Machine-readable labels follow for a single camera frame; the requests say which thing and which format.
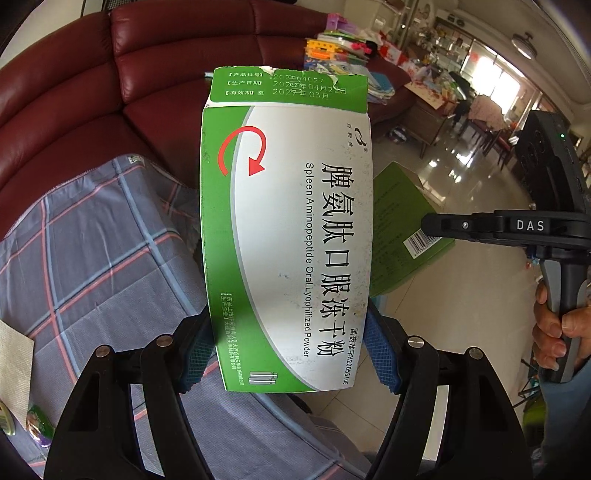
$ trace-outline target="barcode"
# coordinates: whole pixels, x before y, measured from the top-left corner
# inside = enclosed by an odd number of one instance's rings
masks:
[[[413,233],[404,241],[404,246],[407,248],[408,253],[411,254],[412,258],[417,258],[420,254],[426,252],[430,247],[435,245],[439,240],[441,240],[440,236],[428,236],[419,229],[418,232]]]

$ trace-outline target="metal screw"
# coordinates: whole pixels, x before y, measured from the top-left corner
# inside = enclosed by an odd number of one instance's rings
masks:
[[[99,358],[103,358],[104,356],[109,355],[110,352],[111,349],[108,345],[101,345],[100,347],[97,347],[97,349],[95,350],[95,355]]]
[[[408,338],[408,345],[413,348],[423,348],[425,346],[425,340],[420,337],[412,336]]]
[[[482,357],[484,356],[484,353],[482,353],[482,350],[480,350],[479,348],[470,348],[470,351],[468,352],[470,354],[470,356],[474,359],[474,360],[481,360]]]
[[[173,342],[173,338],[170,335],[161,335],[156,339],[156,345],[168,346]]]

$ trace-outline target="red curved arrow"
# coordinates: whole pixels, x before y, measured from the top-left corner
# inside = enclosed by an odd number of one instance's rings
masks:
[[[267,138],[259,128],[246,126],[240,127],[234,130],[231,134],[229,134],[227,139],[223,141],[223,144],[220,147],[219,152],[217,153],[217,164],[220,167],[220,171],[224,176],[228,175],[228,169],[224,165],[223,155],[226,152],[228,144],[232,141],[232,138],[234,138],[242,132],[253,132],[257,134],[259,137],[261,137],[261,151],[258,154],[256,160],[254,158],[248,158],[248,176],[254,175],[255,173],[259,173],[260,171],[265,170],[265,167],[261,166],[261,160],[263,158],[263,155],[265,155],[265,150],[267,149]]]

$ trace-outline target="sofa cushion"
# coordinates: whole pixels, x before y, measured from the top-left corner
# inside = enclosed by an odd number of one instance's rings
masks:
[[[254,35],[192,38],[156,45],[116,59],[125,103],[230,65],[261,65]]]
[[[250,35],[252,7],[245,0],[134,2],[111,12],[113,50],[119,57],[154,45],[190,38]]]
[[[194,188],[201,143],[201,116],[209,95],[206,79],[182,83],[130,103],[128,121],[157,152],[164,166]]]
[[[383,73],[388,77],[392,86],[396,89],[396,91],[402,89],[404,85],[410,82],[410,77],[408,73],[406,73],[403,69],[397,67],[394,63],[390,63],[387,60],[384,60],[382,57],[374,57],[372,58],[368,64],[367,68],[370,72],[378,72]]]
[[[42,38],[0,69],[0,128],[43,93],[112,58],[109,16],[104,12]]]
[[[375,125],[384,120],[392,120],[407,109],[409,109],[415,102],[417,97],[407,88],[401,87],[396,90],[394,96],[388,100],[386,105],[381,103],[368,103],[368,115],[371,124]]]
[[[304,68],[305,38],[257,36],[262,63],[276,69]]]
[[[126,153],[157,161],[120,115],[95,119],[53,142],[23,165],[0,190],[0,238],[53,187]]]
[[[326,14],[274,0],[249,0],[258,35],[315,37],[326,29]]]
[[[0,189],[62,135],[121,106],[108,17],[81,20],[0,69]]]

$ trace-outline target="das logo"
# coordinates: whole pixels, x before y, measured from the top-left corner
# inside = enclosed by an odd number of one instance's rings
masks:
[[[548,219],[514,218],[511,219],[511,231],[519,233],[549,233]]]

